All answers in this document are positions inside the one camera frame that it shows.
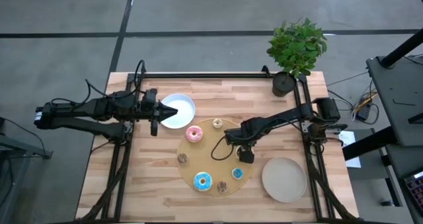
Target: green plant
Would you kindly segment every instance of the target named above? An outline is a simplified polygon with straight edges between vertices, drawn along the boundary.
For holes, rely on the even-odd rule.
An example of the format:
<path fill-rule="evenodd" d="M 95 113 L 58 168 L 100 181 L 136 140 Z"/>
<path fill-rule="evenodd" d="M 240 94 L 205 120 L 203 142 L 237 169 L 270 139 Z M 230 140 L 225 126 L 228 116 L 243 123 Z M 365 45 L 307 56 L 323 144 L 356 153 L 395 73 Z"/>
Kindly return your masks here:
<path fill-rule="evenodd" d="M 300 73 L 310 75 L 310 69 L 315 67 L 316 57 L 327 50 L 326 38 L 322 28 L 316 28 L 310 19 L 291 23 L 286 28 L 286 22 L 280 28 L 275 28 L 274 36 L 269 41 L 272 45 L 267 49 L 270 57 L 295 78 Z"/>

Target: round wooden board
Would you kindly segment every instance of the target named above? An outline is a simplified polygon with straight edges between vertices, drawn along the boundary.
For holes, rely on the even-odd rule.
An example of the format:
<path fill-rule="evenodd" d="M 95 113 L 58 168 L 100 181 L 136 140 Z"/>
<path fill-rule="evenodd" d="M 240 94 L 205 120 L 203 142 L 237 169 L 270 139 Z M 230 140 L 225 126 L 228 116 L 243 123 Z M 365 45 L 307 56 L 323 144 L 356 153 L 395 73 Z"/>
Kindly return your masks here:
<path fill-rule="evenodd" d="M 232 194 L 247 182 L 252 174 L 252 164 L 240 162 L 238 156 L 235 154 L 235 148 L 232 155 L 224 161 L 215 161 L 211 158 L 210 153 L 219 139 L 224 136 L 223 131 L 238 127 L 233 122 L 223 120 L 222 127 L 216 129 L 213 127 L 212 122 L 213 119 L 207 119 L 197 124 L 197 126 L 201 127 L 203 130 L 203 137 L 199 142 L 191 143 L 185 137 L 182 138 L 177 155 L 185 153 L 188 156 L 188 161 L 182 164 L 179 163 L 178 167 L 179 173 L 185 183 L 195 191 L 197 190 L 194 188 L 193 184 L 194 176 L 199 172 L 209 173 L 213 180 L 213 184 L 208 191 L 201 193 L 207 196 L 222 197 Z M 223 139 L 213 155 L 216 158 L 222 158 L 227 156 L 230 152 L 231 146 L 227 145 L 226 141 Z M 244 175 L 242 179 L 236 180 L 232 177 L 231 173 L 234 168 L 241 168 L 243 170 Z M 221 194 L 217 191 L 217 183 L 219 181 L 227 183 L 228 191 L 226 191 L 226 193 Z"/>

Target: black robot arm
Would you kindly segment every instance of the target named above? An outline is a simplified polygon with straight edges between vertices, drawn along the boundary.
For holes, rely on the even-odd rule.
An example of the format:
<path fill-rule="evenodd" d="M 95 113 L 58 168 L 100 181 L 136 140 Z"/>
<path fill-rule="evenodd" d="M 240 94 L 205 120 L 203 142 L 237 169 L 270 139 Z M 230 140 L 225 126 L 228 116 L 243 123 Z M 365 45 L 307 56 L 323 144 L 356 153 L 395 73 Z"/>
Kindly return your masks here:
<path fill-rule="evenodd" d="M 51 103 L 36 108 L 34 124 L 39 129 L 71 128 L 103 135 L 111 141 L 126 140 L 126 126 L 123 122 L 149 120 L 151 135 L 157 135 L 158 123 L 175 115 L 178 110 L 156 102 L 156 89 L 145 91 L 141 101 L 129 91 L 119 91 L 103 98 L 94 98 L 84 104 Z M 96 121 L 111 118 L 119 122 L 102 124 L 76 117 L 88 117 Z"/>
<path fill-rule="evenodd" d="M 254 153 L 251 147 L 255 146 L 257 140 L 263 135 L 267 135 L 273 129 L 293 124 L 294 122 L 309 121 L 313 125 L 310 132 L 316 135 L 324 135 L 321 128 L 327 128 L 335 124 L 340 119 L 338 108 L 332 98 L 318 98 L 313 101 L 317 105 L 319 115 L 313 111 L 311 104 L 302 104 L 298 108 L 293 108 L 267 118 L 251 118 L 241 122 L 240 128 L 225 130 L 225 139 L 228 145 L 241 146 L 238 150 L 241 162 L 253 163 Z"/>

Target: potted plant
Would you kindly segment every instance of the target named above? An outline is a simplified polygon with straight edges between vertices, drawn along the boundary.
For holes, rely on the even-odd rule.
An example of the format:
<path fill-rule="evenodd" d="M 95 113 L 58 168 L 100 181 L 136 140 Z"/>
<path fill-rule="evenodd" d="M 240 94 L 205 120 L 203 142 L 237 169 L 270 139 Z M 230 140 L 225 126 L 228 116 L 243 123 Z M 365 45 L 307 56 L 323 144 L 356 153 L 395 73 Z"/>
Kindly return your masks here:
<path fill-rule="evenodd" d="M 275 28 L 267 53 L 283 68 L 273 78 L 272 92 L 276 96 L 291 92 L 300 73 L 311 74 L 316 58 L 327 50 L 325 40 L 322 28 L 316 28 L 310 19 L 299 19 L 287 28 L 284 21 L 280 28 Z"/>

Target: pink frosted donut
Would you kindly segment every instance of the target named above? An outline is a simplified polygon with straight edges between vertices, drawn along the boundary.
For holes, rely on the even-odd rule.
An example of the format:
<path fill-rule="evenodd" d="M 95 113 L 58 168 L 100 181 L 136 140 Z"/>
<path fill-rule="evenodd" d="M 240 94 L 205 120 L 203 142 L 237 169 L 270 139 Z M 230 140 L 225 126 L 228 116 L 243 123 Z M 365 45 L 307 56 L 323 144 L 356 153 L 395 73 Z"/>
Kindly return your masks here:
<path fill-rule="evenodd" d="M 203 131 L 199 126 L 190 126 L 185 132 L 185 137 L 189 142 L 197 142 L 203 137 Z"/>

